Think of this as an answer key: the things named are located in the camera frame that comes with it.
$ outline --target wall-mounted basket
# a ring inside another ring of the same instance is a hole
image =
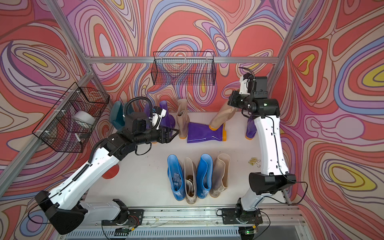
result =
[[[93,129],[109,102],[107,93],[94,88],[79,87],[77,83],[74,84],[58,100],[60,101],[70,94],[71,96],[64,106],[55,110],[52,107],[32,132],[56,152],[83,152]],[[92,124],[77,121],[73,117],[79,111],[88,113],[95,121]],[[51,114],[55,114],[55,116],[47,127],[37,130],[38,127],[41,127],[43,120]]]
[[[157,51],[153,56],[154,85],[215,85],[215,53],[212,51]]]

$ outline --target white roll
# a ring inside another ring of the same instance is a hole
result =
[[[92,127],[92,125],[95,123],[95,118],[84,111],[78,111],[75,115],[72,116],[72,119],[75,120],[80,126],[86,128]]]

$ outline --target swirly patterned wall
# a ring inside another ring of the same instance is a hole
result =
[[[43,0],[0,0],[0,174],[23,149],[31,132],[65,90],[84,75],[74,51]],[[90,142],[110,128],[104,112]],[[42,145],[0,198],[0,239],[49,239],[55,232],[35,224],[26,213],[40,190],[49,190],[71,175],[89,156],[54,152]],[[39,208],[36,222],[46,222]]]
[[[316,0],[272,83],[315,239],[384,239],[383,59],[383,1]]]
[[[205,51],[216,56],[277,56],[299,2],[103,1],[65,2],[64,14],[90,56],[153,56],[154,51]],[[156,104],[187,98],[191,111],[218,111],[248,66],[265,76],[271,64],[218,64],[216,86],[153,86],[151,64],[96,64],[112,100],[145,95]]]

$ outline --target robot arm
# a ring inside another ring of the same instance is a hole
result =
[[[137,145],[169,143],[179,133],[177,129],[160,127],[166,110],[154,107],[147,128],[148,117],[143,112],[134,112],[125,117],[122,130],[110,135],[94,146],[89,161],[50,192],[40,191],[35,200],[50,223],[60,234],[67,234],[81,223],[111,220],[124,224],[129,215],[128,208],[119,199],[107,203],[80,201],[83,194],[111,167],[123,160],[130,152],[137,154]]]
[[[249,174],[250,188],[237,205],[240,221],[241,213],[257,211],[264,197],[296,182],[296,176],[289,174],[281,147],[279,105],[276,99],[268,98],[266,83],[267,77],[247,73],[240,78],[240,90],[233,91],[228,101],[228,105],[241,108],[245,117],[254,119],[262,151],[261,172]]]

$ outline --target beige rain boot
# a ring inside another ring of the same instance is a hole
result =
[[[228,105],[227,102],[221,107],[220,111],[212,118],[209,123],[209,128],[216,131],[225,121],[231,119],[236,113],[236,108]]]
[[[179,99],[177,100],[179,103],[179,108],[177,109],[177,125],[179,126],[179,138],[185,139],[188,136],[188,124],[189,124],[189,116],[188,116],[188,108],[187,108],[187,100]]]
[[[189,157],[184,159],[184,178],[185,178],[185,193],[186,200],[189,204],[196,202],[196,165]]]
[[[209,191],[211,197],[218,197],[222,191],[228,188],[228,172],[231,157],[228,154],[220,154],[214,162],[212,173],[212,188]]]

